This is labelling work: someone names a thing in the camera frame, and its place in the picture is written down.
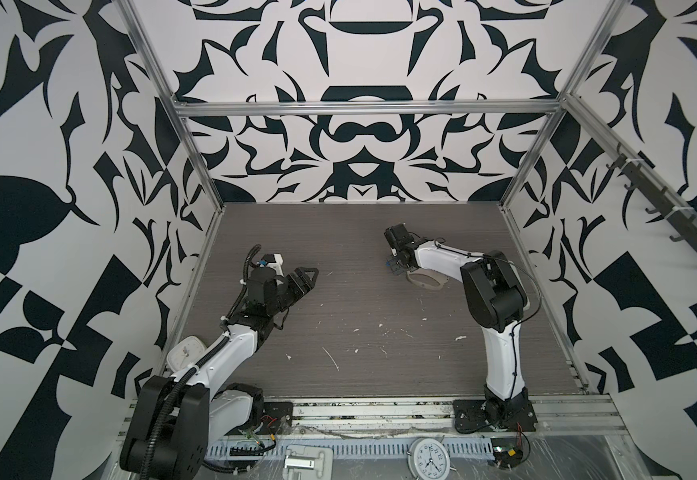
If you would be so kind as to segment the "perforated metal crescent plate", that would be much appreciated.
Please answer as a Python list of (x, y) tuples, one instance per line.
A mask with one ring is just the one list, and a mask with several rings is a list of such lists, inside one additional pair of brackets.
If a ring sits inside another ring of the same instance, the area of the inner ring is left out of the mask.
[(406, 278), (410, 284), (431, 291), (441, 291), (449, 282), (448, 276), (430, 269), (409, 271)]

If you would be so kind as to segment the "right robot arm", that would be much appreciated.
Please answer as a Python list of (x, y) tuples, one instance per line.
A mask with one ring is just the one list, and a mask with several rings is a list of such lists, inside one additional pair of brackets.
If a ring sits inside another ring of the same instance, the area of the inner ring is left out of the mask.
[(431, 270), (464, 287), (468, 310), (482, 329), (488, 374), (483, 400), (453, 402), (460, 434), (534, 432), (537, 416), (521, 367), (520, 333), (530, 299), (516, 267), (499, 250), (477, 253), (418, 237), (404, 224), (384, 232), (394, 272)]

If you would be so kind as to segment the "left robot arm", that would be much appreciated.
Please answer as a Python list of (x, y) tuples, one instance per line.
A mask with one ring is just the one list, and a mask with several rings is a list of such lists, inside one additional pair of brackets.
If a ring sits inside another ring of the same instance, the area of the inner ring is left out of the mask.
[(169, 376), (152, 376), (140, 390), (122, 450), (120, 469), (140, 479), (192, 479), (200, 470), (248, 473), (276, 448), (276, 439), (256, 447), (234, 447), (228, 459), (208, 458), (208, 448), (231, 433), (268, 434), (264, 395), (230, 376), (252, 358), (274, 330), (281, 330), (292, 306), (316, 287), (318, 268), (284, 273), (278, 254), (256, 244), (242, 266), (240, 293), (222, 316), (222, 333), (198, 359)]

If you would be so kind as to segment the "white plastic hinge block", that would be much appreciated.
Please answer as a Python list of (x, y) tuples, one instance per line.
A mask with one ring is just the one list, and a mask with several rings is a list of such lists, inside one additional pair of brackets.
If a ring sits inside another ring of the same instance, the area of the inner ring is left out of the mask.
[(326, 447), (291, 445), (284, 450), (284, 480), (331, 480), (334, 451)]

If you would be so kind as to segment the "white table clock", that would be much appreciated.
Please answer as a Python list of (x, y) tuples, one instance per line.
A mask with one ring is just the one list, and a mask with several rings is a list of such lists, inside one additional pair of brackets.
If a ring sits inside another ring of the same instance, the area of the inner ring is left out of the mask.
[(410, 446), (407, 460), (416, 480), (445, 480), (451, 471), (447, 448), (434, 438), (416, 439)]

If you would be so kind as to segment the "small green circuit board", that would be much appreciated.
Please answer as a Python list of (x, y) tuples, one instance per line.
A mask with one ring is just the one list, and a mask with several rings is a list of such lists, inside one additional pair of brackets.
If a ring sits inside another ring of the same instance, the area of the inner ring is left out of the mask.
[(516, 437), (493, 438), (491, 465), (500, 470), (514, 470), (523, 465), (532, 454), (532, 443), (524, 434)]

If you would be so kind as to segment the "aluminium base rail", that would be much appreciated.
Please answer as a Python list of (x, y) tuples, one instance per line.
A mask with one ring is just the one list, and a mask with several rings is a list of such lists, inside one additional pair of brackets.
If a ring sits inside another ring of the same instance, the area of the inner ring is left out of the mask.
[[(266, 400), (264, 422), (280, 431), (338, 437), (455, 432), (456, 399), (444, 397), (284, 398)], [(536, 395), (537, 430), (548, 434), (624, 434), (626, 424), (608, 395)]]

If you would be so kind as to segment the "black wall hook rail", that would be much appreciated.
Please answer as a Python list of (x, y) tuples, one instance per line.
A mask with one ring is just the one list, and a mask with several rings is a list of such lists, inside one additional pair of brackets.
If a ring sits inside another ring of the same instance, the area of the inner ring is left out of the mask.
[(612, 163), (608, 165), (610, 172), (618, 171), (626, 177), (627, 195), (622, 206), (622, 218), (625, 226), (627, 210), (634, 192), (638, 192), (649, 206), (645, 208), (648, 216), (666, 221), (675, 235), (670, 236), (672, 242), (685, 242), (697, 254), (697, 209), (690, 206), (674, 188), (672, 188), (651, 164), (639, 156), (629, 156), (618, 143), (615, 148), (605, 147), (611, 156)]

